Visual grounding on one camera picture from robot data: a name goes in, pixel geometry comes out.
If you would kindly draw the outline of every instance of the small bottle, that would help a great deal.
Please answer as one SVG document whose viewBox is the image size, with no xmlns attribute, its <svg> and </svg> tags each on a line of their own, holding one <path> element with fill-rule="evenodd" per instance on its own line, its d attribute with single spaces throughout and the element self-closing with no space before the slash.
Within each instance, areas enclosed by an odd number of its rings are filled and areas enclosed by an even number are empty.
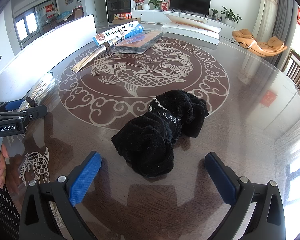
<svg viewBox="0 0 300 240">
<path fill-rule="evenodd" d="M 82 3 L 79 0 L 77 0 L 76 8 L 79 8 L 79 7 L 82 7 Z"/>
</svg>

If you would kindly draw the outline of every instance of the glass table top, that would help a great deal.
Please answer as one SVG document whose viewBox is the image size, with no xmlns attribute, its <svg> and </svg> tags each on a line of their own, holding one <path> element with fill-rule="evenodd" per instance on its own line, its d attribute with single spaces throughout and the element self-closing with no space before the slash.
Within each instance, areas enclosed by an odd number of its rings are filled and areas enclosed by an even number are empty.
<svg viewBox="0 0 300 240">
<path fill-rule="evenodd" d="M 203 166 L 214 151 L 238 176 L 277 182 L 287 239 L 294 239 L 300 232 L 300 92 L 290 79 L 228 41 L 215 48 L 170 33 L 144 54 L 106 54 L 72 72 L 94 48 L 89 43 L 52 69 L 62 81 L 43 102 L 45 119 L 30 123 L 24 138 L 4 139 L 13 156 L 7 187 L 19 212 L 28 181 L 68 175 L 95 150 L 101 169 L 76 208 L 98 239 L 207 239 L 230 208 Z M 146 79 L 147 72 L 156 74 Z M 154 96 L 173 89 L 205 99 L 210 115 L 197 138 L 181 135 L 169 174 L 145 179 L 117 153 L 111 137 L 144 114 Z"/>
</svg>

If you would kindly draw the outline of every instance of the circular table decoration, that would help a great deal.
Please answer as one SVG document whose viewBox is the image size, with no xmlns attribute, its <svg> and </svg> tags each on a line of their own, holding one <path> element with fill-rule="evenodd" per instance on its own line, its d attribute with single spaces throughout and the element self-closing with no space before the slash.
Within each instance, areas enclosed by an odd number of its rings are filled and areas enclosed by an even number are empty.
<svg viewBox="0 0 300 240">
<path fill-rule="evenodd" d="M 181 89 L 207 101 L 210 114 L 226 100 L 229 79 L 204 50 L 162 37 L 142 54 L 108 52 L 75 73 L 71 68 L 96 47 L 76 57 L 63 71 L 58 92 L 74 116 L 98 127 L 120 130 L 144 114 L 152 98 Z"/>
</svg>

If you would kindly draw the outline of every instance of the orange lounge chair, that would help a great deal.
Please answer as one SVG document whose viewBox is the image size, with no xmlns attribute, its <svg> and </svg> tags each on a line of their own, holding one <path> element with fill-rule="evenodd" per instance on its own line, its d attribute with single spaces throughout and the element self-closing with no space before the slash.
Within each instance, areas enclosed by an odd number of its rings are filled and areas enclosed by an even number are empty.
<svg viewBox="0 0 300 240">
<path fill-rule="evenodd" d="M 248 29 L 233 31 L 232 36 L 241 47 L 260 57 L 275 56 L 288 48 L 277 37 L 272 37 L 268 42 L 257 42 Z"/>
</svg>

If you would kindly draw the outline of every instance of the silver screw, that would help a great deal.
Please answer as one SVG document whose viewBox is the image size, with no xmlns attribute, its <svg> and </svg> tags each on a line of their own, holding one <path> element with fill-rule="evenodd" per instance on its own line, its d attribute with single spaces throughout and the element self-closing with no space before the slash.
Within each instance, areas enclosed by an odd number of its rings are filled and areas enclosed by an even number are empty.
<svg viewBox="0 0 300 240">
<path fill-rule="evenodd" d="M 35 185 L 35 180 L 31 180 L 31 181 L 29 182 L 29 186 L 32 187 L 32 186 L 34 186 L 34 185 Z"/>
<path fill-rule="evenodd" d="M 271 181 L 270 181 L 270 185 L 271 185 L 272 187 L 276 187 L 276 186 L 277 186 L 277 183 L 276 183 L 274 180 L 271 180 Z"/>
<path fill-rule="evenodd" d="M 58 178 L 58 182 L 65 182 L 66 181 L 66 177 L 65 176 L 60 176 Z"/>
<path fill-rule="evenodd" d="M 242 177 L 240 177 L 240 180 L 241 180 L 241 182 L 243 182 L 243 183 L 248 183 L 248 178 L 247 177 L 245 177 L 245 176 L 242 176 Z"/>
</svg>

